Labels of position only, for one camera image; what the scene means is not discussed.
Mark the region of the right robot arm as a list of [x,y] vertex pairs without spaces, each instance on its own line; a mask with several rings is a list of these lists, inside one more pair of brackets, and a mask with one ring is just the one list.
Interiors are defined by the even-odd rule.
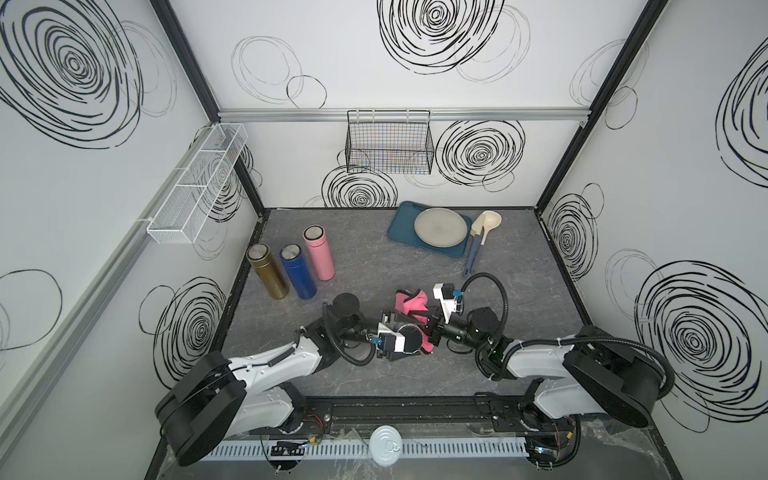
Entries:
[[646,427],[663,386],[663,370],[631,346],[597,327],[552,345],[503,337],[491,345],[501,321],[492,309],[472,311],[465,320],[446,321],[440,307],[408,307],[424,325],[425,340],[453,341],[474,355],[480,372],[493,381],[531,380],[507,421],[532,432],[552,432],[580,415],[605,414],[632,427]]

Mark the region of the blue thermos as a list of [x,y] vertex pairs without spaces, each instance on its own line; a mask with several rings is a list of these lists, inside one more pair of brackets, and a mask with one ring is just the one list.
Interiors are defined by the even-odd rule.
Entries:
[[309,300],[317,293],[302,250],[298,244],[287,244],[280,251],[280,260],[300,299]]

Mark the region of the gold thermos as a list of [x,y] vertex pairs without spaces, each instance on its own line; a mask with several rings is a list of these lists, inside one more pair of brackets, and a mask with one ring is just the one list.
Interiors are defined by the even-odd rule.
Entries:
[[280,300],[288,295],[289,287],[266,244],[251,245],[246,251],[246,258],[273,299]]

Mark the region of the white thermos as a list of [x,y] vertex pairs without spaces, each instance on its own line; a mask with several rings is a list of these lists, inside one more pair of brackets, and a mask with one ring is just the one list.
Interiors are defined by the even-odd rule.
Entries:
[[403,324],[395,332],[395,352],[414,355],[421,351],[423,332],[415,324]]

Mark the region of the pink cloth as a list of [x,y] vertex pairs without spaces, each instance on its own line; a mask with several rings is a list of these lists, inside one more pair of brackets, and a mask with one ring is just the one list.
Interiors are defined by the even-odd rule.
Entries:
[[[395,295],[395,310],[402,315],[405,315],[413,320],[412,323],[420,328],[419,311],[427,308],[428,297],[422,290],[417,290],[415,293],[411,293],[407,290],[398,290]],[[434,348],[423,348],[421,352],[430,355]]]

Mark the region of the pink thermos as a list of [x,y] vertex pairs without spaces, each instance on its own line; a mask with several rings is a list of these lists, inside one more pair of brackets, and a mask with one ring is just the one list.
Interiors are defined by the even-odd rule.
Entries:
[[310,254],[317,278],[329,281],[335,276],[335,267],[325,229],[310,225],[303,231],[303,239]]

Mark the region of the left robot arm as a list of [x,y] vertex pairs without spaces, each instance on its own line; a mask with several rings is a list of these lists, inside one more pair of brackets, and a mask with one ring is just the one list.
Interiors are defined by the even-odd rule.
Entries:
[[232,436],[300,428],[306,401],[291,383],[295,378],[339,359],[365,366],[376,357],[419,354],[432,312],[404,294],[397,299],[394,310],[370,319],[356,296],[343,293],[323,303],[320,317],[286,345],[245,357],[203,355],[155,408],[176,462],[192,465]]

